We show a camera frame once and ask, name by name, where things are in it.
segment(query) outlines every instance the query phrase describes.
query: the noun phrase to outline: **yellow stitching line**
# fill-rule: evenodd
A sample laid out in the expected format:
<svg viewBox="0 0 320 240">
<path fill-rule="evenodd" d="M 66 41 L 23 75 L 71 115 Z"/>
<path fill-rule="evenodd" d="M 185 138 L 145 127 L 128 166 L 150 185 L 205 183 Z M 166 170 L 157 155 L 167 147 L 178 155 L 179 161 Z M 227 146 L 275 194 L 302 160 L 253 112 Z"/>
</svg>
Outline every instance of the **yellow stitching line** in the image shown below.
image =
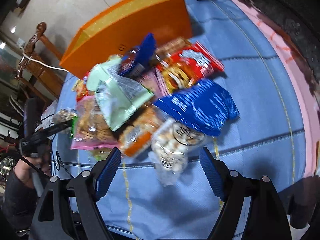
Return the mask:
<svg viewBox="0 0 320 240">
<path fill-rule="evenodd" d="M 220 159 L 220 157 L 219 157 L 219 148 L 218 148 L 218 143 L 217 143 L 217 138 L 216 137 L 213 138 L 213 145 L 214 145 L 214 152 L 216 154 L 216 158 L 217 158 L 217 160 L 219 160 Z M 221 212 L 223 204 L 224 204 L 223 201 L 219 200 L 219 212 Z"/>
<path fill-rule="evenodd" d="M 284 113 L 287 117 L 287 122 L 288 122 L 288 126 L 289 126 L 289 131 L 290 131 L 290 137 L 291 137 L 291 145 L 292 145 L 292 183 L 294 183 L 294 177 L 295 177 L 295 156 L 294 156 L 294 143 L 293 143 L 293 136 L 292 136 L 292 129 L 291 129 L 291 124 L 290 124 L 290 119 L 288 116 L 288 112 L 287 112 L 287 108 L 285 107 L 281 92 L 278 88 L 278 85 L 276 83 L 276 80 L 274 79 L 269 67 L 267 66 L 266 62 L 264 61 L 262 55 L 260 54 L 260 52 L 258 51 L 258 49 L 256 48 L 256 46 L 253 44 L 253 42 L 250 40 L 250 38 L 248 37 L 248 35 L 242 30 L 242 28 L 222 9 L 219 7 L 219 5 L 217 5 L 216 3 L 214 3 L 213 1 L 211 1 L 215 6 L 217 6 L 225 15 L 227 15 L 229 17 L 229 19 L 239 28 L 239 30 L 244 34 L 244 36 L 246 36 L 246 38 L 248 39 L 248 41 L 251 43 L 251 45 L 253 46 L 253 48 L 256 50 L 256 52 L 258 53 L 259 57 L 261 58 L 263 64 L 265 65 L 265 67 L 267 68 L 269 75 L 273 81 L 273 83 L 275 84 L 276 90 L 279 94 L 280 100 L 282 102 L 283 108 L 284 108 Z"/>
<path fill-rule="evenodd" d="M 122 175 L 123 175 L 123 177 L 124 177 L 124 184 L 125 184 L 125 197 L 126 197 L 126 199 L 127 199 L 127 201 L 128 201 L 128 205 L 129 205 L 127 222 L 128 222 L 128 224 L 129 224 L 129 230 L 130 230 L 130 232 L 132 233 L 132 231 L 133 231 L 133 225 L 132 225 L 131 219 L 130 219 L 130 217 L 131 217 L 131 212 L 132 212 L 132 202 L 131 202 L 131 200 L 130 200 L 130 198 L 129 198 L 129 181 L 128 181 L 128 177 L 127 177 L 127 172 L 126 172 L 126 170 L 125 170 L 125 162 L 124 162 L 124 161 L 123 161 L 123 163 L 122 163 L 122 167 L 123 167 L 123 169 L 122 169 Z"/>
</svg>

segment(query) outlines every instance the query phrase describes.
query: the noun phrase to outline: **metal bolt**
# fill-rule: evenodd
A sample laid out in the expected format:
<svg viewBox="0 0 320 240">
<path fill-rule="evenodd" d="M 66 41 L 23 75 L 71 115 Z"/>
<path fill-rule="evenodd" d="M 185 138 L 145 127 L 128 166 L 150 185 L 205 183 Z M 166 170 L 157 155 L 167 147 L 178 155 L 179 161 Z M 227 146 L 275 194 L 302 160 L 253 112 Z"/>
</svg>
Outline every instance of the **metal bolt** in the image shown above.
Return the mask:
<svg viewBox="0 0 320 240">
<path fill-rule="evenodd" d="M 264 182 L 269 182 L 269 181 L 270 181 L 270 178 L 269 178 L 268 176 L 263 176 L 263 177 L 262 177 L 262 180 L 263 180 Z"/>
<path fill-rule="evenodd" d="M 50 178 L 50 181 L 51 182 L 56 182 L 58 180 L 58 177 L 57 176 L 53 176 Z"/>
<path fill-rule="evenodd" d="M 81 176 L 82 177 L 88 177 L 90 175 L 90 171 L 83 171 L 83 172 L 81 172 Z"/>
<path fill-rule="evenodd" d="M 237 177 L 239 175 L 239 173 L 237 171 L 230 171 L 230 175 L 232 177 Z"/>
</svg>

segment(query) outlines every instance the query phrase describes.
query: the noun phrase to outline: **person's arm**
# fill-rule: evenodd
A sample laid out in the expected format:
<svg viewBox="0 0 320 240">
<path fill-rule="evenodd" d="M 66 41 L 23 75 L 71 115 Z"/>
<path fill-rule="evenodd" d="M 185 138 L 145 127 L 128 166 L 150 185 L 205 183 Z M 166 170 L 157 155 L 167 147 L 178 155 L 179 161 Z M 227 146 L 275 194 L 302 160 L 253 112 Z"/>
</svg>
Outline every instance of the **person's arm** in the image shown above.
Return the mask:
<svg viewBox="0 0 320 240">
<path fill-rule="evenodd" d="M 33 165 L 39 165 L 41 158 L 26 158 Z M 30 176 L 30 166 L 19 160 L 10 173 L 4 192 L 4 201 L 1 210 L 15 230 L 24 230 L 30 227 L 36 209 L 37 193 Z M 50 174 L 49 165 L 42 168 Z"/>
</svg>

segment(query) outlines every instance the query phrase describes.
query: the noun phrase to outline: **mint green package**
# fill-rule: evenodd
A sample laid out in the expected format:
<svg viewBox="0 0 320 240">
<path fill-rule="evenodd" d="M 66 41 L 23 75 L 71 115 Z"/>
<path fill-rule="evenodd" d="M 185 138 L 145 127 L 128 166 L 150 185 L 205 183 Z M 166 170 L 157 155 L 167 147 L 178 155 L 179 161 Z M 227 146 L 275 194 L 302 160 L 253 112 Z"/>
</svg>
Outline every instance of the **mint green package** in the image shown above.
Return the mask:
<svg viewBox="0 0 320 240">
<path fill-rule="evenodd" d="M 95 91 L 103 117 L 112 131 L 120 128 L 153 93 L 140 83 L 118 75 L 121 58 L 117 56 L 96 65 L 87 80 L 88 90 Z"/>
</svg>

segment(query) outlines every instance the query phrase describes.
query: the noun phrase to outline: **beige floor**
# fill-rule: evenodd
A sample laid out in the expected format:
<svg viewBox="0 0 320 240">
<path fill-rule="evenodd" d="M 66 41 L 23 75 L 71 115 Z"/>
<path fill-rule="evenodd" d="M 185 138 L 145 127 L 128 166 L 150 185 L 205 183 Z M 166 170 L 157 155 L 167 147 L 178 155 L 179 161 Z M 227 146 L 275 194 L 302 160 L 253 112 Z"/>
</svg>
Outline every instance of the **beige floor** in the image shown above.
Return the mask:
<svg viewBox="0 0 320 240">
<path fill-rule="evenodd" d="M 119 2 L 120 0 L 31 0 L 23 15 L 17 17 L 9 13 L 1 31 L 13 41 L 18 38 L 28 41 L 35 33 L 36 25 L 44 21 L 48 25 L 46 36 L 64 52 L 69 42 L 76 34 L 80 26 L 102 10 Z M 14 34 L 10 30 L 16 26 Z M 42 46 L 36 48 L 38 52 L 44 51 Z M 52 65 L 57 65 L 57 60 L 50 54 L 44 53 L 44 57 Z"/>
</svg>

